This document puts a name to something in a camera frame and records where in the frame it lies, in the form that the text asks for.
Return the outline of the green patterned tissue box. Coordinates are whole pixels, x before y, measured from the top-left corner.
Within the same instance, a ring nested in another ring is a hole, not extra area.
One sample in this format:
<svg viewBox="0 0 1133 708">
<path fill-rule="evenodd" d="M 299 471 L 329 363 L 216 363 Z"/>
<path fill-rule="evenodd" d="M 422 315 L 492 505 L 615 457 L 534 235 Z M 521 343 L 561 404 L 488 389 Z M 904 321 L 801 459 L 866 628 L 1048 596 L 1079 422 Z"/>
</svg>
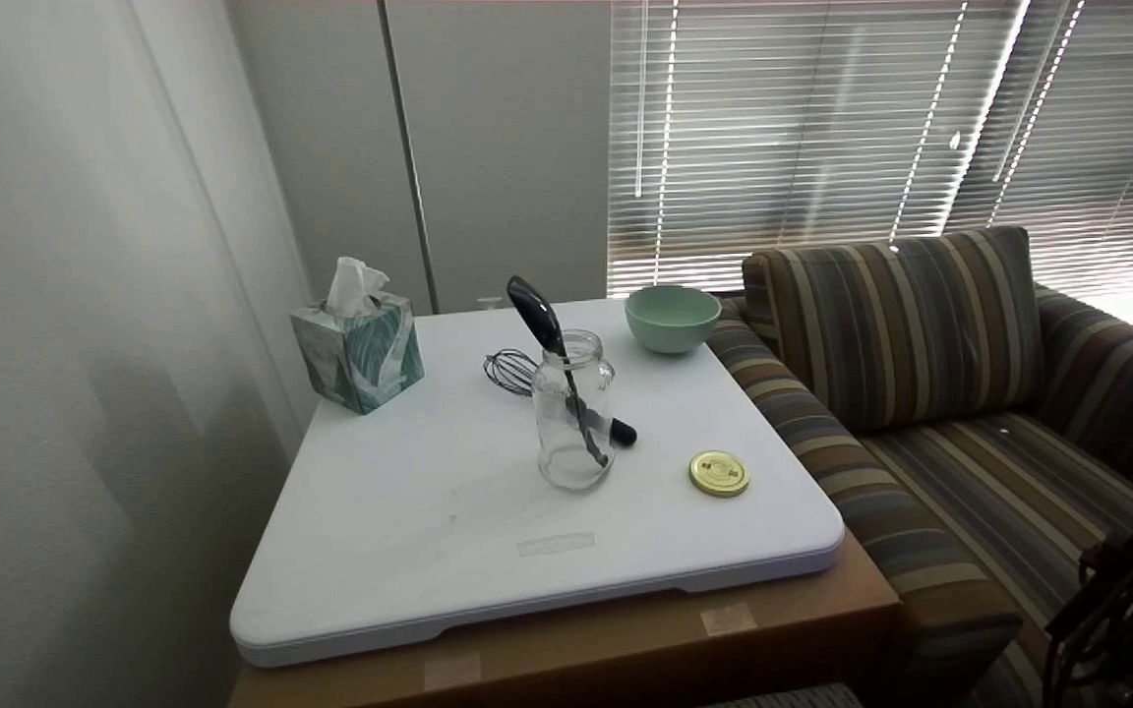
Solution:
<svg viewBox="0 0 1133 708">
<path fill-rule="evenodd" d="M 308 376 L 320 398 L 375 413 L 426 376 L 415 305 L 390 275 L 338 254 L 327 300 L 293 315 Z"/>
</svg>

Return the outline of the gold jar lid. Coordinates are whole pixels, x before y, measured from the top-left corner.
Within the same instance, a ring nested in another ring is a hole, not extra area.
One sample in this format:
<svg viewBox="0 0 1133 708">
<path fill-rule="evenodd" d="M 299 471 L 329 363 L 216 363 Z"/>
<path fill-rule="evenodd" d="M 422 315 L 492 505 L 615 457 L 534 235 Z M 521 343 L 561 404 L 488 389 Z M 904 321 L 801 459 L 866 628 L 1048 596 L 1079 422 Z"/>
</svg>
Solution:
<svg viewBox="0 0 1133 708">
<path fill-rule="evenodd" d="M 753 475 L 740 457 L 723 450 L 704 450 L 689 459 L 689 480 L 704 497 L 744 497 Z"/>
</svg>

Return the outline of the clear glass jar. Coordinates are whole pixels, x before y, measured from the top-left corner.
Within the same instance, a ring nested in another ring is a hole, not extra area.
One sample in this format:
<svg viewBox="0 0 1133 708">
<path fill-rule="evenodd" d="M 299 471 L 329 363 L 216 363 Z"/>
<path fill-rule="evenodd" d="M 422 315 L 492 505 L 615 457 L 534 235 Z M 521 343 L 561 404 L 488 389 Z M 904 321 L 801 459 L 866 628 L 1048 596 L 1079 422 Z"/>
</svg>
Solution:
<svg viewBox="0 0 1133 708">
<path fill-rule="evenodd" d="M 539 471 L 561 490 L 592 490 L 611 475 L 615 366 L 593 332 L 565 332 L 561 355 L 534 375 Z"/>
</svg>

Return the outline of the black metal stand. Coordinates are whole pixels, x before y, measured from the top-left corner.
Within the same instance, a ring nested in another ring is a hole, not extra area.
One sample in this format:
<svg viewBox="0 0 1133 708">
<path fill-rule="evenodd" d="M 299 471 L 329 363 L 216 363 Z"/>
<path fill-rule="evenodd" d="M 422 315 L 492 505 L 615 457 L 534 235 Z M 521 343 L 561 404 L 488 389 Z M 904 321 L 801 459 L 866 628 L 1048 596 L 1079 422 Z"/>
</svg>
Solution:
<svg viewBox="0 0 1133 708">
<path fill-rule="evenodd" d="M 1044 708 L 1094 686 L 1115 708 L 1133 708 L 1133 535 L 1091 548 L 1079 595 L 1048 623 Z"/>
</svg>

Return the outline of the window blinds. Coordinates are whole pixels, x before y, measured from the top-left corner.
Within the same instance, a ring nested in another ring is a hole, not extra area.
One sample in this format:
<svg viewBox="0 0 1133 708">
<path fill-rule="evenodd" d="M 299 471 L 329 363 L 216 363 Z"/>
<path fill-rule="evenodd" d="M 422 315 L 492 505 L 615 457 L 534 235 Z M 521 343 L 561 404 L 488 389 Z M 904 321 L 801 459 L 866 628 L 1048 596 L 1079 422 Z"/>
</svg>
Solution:
<svg viewBox="0 0 1133 708">
<path fill-rule="evenodd" d="M 615 295 L 982 224 L 1133 321 L 1133 0 L 615 0 Z"/>
</svg>

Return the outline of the black plastic spoon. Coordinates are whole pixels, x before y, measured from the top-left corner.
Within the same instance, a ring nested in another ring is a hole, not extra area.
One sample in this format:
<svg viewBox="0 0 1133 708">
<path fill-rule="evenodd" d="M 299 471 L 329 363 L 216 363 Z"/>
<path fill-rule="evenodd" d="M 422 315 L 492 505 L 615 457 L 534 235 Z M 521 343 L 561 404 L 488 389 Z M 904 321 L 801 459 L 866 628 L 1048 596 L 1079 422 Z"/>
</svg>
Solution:
<svg viewBox="0 0 1133 708">
<path fill-rule="evenodd" d="M 565 339 L 561 339 L 561 328 L 559 328 L 559 315 L 551 305 L 546 295 L 539 295 L 525 275 L 510 275 L 509 280 L 509 300 L 510 305 L 521 312 L 525 328 L 534 334 L 534 343 L 546 350 L 546 355 L 559 355 L 565 359 Z M 598 450 L 593 434 L 592 434 L 592 404 L 577 398 L 577 381 L 574 375 L 565 375 L 565 409 L 585 439 L 585 452 L 598 459 L 598 465 L 611 465 L 611 457 Z"/>
</svg>

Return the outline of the green ceramic bowl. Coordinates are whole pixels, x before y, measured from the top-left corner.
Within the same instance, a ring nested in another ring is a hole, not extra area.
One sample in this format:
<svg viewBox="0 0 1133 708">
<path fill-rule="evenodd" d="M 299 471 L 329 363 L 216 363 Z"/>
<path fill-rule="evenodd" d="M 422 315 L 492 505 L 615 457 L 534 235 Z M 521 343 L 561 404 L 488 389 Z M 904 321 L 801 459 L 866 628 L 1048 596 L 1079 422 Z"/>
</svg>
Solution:
<svg viewBox="0 0 1133 708">
<path fill-rule="evenodd" d="M 679 359 L 691 355 L 713 321 L 720 300 L 699 286 L 652 284 L 627 300 L 627 321 L 640 350 Z"/>
</svg>

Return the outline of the striped sofa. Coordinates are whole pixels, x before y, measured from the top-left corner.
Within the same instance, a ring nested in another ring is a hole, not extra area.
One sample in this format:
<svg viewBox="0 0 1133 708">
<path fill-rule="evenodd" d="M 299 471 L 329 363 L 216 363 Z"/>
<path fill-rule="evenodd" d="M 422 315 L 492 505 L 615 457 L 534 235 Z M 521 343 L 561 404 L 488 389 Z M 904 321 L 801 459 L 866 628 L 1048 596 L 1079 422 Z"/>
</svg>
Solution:
<svg viewBox="0 0 1133 708">
<path fill-rule="evenodd" d="M 901 596 L 863 695 L 1039 708 L 1048 623 L 1133 532 L 1133 328 L 994 224 L 762 248 L 707 347 Z"/>
</svg>

